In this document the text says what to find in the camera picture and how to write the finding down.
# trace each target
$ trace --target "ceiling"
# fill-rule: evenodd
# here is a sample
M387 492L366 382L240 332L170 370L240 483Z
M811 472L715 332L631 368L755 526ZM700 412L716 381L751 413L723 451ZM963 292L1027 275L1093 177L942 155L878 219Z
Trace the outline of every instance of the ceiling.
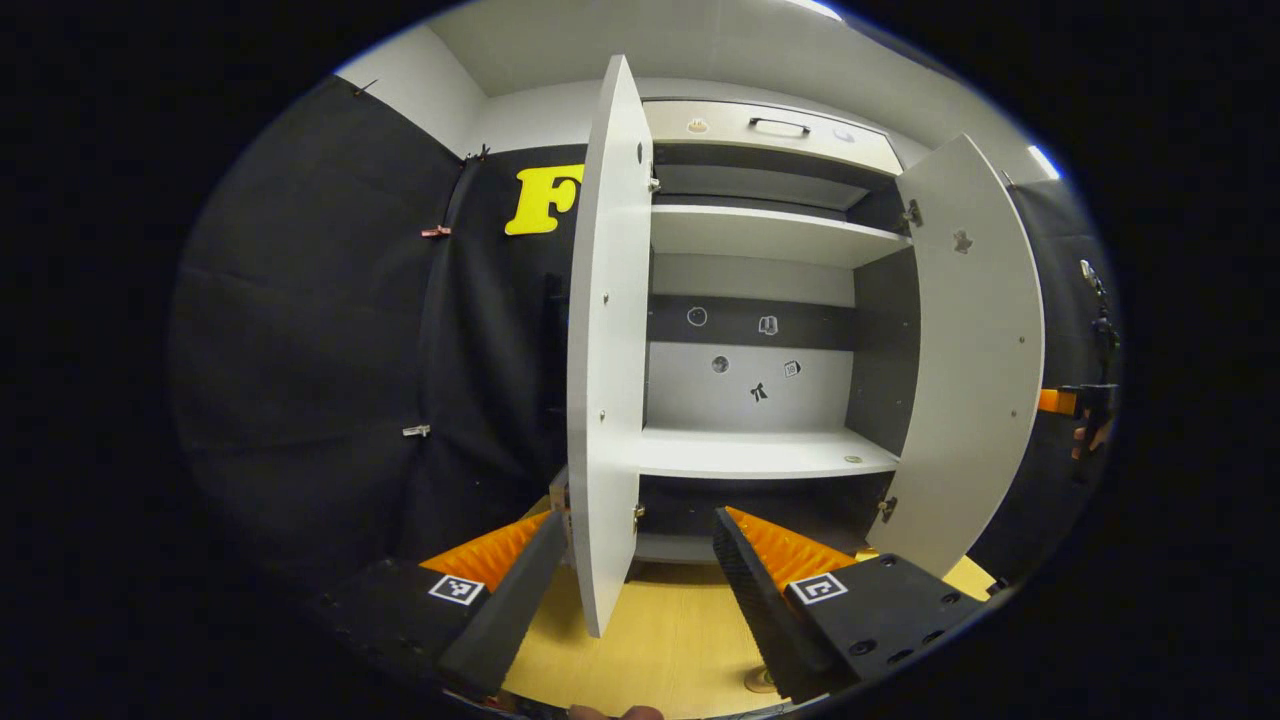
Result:
M959 82L785 0L476 0L429 23L490 97L599 79L717 81L805 97L928 147L965 132L1015 181L1042 179L1028 141Z

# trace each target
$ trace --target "cabinet shelf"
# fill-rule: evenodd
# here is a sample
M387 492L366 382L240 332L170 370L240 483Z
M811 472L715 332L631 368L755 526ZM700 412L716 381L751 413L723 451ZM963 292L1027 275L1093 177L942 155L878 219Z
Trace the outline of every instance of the cabinet shelf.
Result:
M861 462L850 462L856 456ZM783 479L886 473L897 457L841 428L809 433L733 433L644 428L640 473L671 478Z
M906 236L854 223L749 208L654 205L659 255L728 255L852 270L908 247Z

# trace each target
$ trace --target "black curtain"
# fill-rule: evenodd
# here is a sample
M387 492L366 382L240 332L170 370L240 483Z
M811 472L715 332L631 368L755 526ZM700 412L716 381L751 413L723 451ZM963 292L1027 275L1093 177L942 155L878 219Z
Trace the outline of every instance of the black curtain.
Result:
M567 461L567 328L553 295L568 293L577 204L548 233L508 236L506 224L520 170L585 156L573 145L466 161L422 315L420 402L431 437L406 495L406 560L515 521Z
M1009 187L1036 258L1044 302L1044 379L1051 388L1098 382L1089 324L1098 316L1098 299L1084 281L1080 260L1088 260L1108 292L1110 319L1120 327L1115 270L1088 210L1059 181ZM1124 369L1117 352L1108 373L1119 382ZM1064 538L1093 493L1097 473L1084 484L1071 479L1073 433L1083 421L1037 413L1027 454L996 515L969 551L988 573L1009 582L1029 575L1047 551ZM1100 469L1094 464L1094 470Z
M419 327L461 161L338 77L227 173L173 299L173 411L237 548L308 592L390 548L421 438Z

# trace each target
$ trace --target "open cabinet door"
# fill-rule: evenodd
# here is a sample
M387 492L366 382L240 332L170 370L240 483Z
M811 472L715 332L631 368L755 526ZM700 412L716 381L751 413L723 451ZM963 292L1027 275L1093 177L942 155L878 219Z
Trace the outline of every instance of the open cabinet door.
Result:
M582 172L568 310L568 491L591 637L635 555L653 138L626 58L609 60Z
M897 186L919 206L911 234L920 366L887 495L897 503L867 541L941 578L982 534L1023 460L1044 366L1044 310L1018 211L968 136Z

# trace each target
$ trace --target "drawer handle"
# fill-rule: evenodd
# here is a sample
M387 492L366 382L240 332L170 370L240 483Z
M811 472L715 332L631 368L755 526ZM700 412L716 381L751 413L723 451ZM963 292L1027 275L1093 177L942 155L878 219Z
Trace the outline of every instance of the drawer handle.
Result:
M800 128L800 135L809 135L809 126L803 126L800 123L792 123L790 120L771 120L769 118L751 118L750 122L748 122L746 124L754 128L755 123L759 123L759 122L778 123L778 124L783 124L783 126L795 126L795 127Z

